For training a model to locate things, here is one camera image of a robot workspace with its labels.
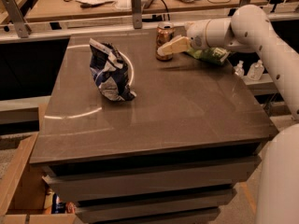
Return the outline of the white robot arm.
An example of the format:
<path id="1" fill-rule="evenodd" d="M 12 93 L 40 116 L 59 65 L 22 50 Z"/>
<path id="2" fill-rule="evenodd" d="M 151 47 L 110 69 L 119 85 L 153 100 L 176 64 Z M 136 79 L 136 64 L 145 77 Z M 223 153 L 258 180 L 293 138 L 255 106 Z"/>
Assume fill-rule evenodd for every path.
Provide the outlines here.
<path id="1" fill-rule="evenodd" d="M 185 35 L 159 47 L 158 53 L 170 55 L 210 48 L 254 52 L 292 117 L 299 120 L 299 54 L 277 35 L 260 7 L 244 5 L 231 17 L 187 22 L 185 31 Z M 299 224 L 298 123 L 283 129 L 268 143 L 255 224 Z"/>

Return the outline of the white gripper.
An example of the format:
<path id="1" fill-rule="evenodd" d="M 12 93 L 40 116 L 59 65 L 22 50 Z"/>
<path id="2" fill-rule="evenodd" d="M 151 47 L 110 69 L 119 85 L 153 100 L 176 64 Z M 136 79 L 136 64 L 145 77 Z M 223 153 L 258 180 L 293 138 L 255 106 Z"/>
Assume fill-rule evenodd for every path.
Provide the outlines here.
<path id="1" fill-rule="evenodd" d="M 206 22 L 188 21 L 184 25 L 187 36 L 178 35 L 157 49 L 160 56 L 171 55 L 194 49 L 206 49 Z"/>

